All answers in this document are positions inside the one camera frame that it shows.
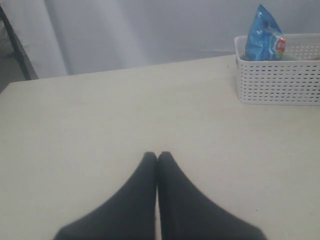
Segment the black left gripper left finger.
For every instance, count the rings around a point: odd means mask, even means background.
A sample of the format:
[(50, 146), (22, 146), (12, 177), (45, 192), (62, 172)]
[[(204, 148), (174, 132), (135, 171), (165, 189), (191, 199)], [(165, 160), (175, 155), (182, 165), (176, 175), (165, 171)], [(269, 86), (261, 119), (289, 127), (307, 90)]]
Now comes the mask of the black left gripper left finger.
[(126, 183), (105, 203), (62, 227), (56, 240), (153, 240), (157, 157), (146, 152)]

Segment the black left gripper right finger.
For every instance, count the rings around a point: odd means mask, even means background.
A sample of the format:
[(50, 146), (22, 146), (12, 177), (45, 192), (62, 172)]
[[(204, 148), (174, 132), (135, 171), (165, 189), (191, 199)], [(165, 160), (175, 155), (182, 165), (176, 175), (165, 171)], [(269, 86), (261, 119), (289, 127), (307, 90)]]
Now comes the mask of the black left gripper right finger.
[(172, 154), (157, 162), (161, 237), (164, 240), (264, 240), (256, 226), (206, 197), (180, 169)]

